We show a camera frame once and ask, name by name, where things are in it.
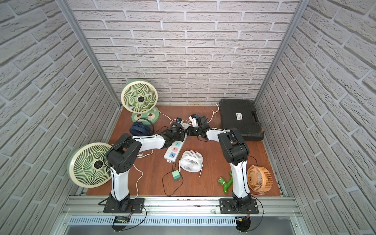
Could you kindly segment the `green usb charger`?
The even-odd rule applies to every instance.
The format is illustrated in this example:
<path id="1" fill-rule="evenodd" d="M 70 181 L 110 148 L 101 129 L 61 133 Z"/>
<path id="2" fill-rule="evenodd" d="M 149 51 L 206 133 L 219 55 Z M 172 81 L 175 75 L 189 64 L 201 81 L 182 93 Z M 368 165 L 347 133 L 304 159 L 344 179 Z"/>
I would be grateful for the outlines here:
<path id="1" fill-rule="evenodd" d="M 180 174 L 179 170 L 175 170 L 171 174 L 172 174 L 174 181 L 178 181 L 178 180 L 181 179 L 181 174 Z"/>

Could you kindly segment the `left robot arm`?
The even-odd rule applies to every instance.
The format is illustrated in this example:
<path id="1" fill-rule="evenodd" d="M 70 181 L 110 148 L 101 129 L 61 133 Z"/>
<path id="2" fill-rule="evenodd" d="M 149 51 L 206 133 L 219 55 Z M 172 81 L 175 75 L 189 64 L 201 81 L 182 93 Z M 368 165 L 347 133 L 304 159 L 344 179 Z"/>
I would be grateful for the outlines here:
<path id="1" fill-rule="evenodd" d="M 165 149 L 176 141 L 183 141 L 185 128 L 174 122 L 170 128 L 152 136 L 131 136 L 123 134 L 107 151 L 105 158 L 112 173 L 112 189 L 109 200 L 121 211 L 129 206 L 130 194 L 128 188 L 129 170 L 141 152 L 152 149 Z"/>

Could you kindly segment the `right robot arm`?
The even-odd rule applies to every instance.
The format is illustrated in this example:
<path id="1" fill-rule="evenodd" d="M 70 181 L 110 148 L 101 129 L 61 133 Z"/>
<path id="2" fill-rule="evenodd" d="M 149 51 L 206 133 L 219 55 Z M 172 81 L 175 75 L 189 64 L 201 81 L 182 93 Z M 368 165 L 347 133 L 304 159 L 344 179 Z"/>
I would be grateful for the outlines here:
<path id="1" fill-rule="evenodd" d="M 220 143 L 223 156 L 230 164 L 233 176 L 233 202 L 236 210 L 248 206 L 252 201 L 247 185 L 246 166 L 249 147 L 238 129 L 209 128 L 201 130 L 200 127 L 188 127 L 185 130 L 188 136 L 200 136 L 208 141 Z"/>

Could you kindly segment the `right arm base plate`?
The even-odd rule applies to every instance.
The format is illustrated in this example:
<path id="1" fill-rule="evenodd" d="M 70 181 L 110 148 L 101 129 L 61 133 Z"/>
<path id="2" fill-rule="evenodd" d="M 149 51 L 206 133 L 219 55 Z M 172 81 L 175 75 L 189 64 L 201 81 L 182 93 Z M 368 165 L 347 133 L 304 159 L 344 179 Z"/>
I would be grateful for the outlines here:
<path id="1" fill-rule="evenodd" d="M 233 198 L 220 198 L 219 208 L 221 214 L 259 214 L 255 198 L 245 205 L 237 203 Z"/>

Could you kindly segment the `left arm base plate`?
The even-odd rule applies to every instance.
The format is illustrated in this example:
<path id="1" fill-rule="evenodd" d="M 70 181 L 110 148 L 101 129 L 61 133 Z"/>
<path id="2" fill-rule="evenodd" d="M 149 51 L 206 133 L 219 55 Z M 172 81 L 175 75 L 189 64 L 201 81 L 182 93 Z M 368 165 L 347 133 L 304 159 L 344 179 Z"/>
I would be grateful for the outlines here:
<path id="1" fill-rule="evenodd" d="M 144 211 L 145 198 L 129 199 L 117 201 L 113 197 L 109 197 L 104 204 L 104 213 L 142 213 Z"/>

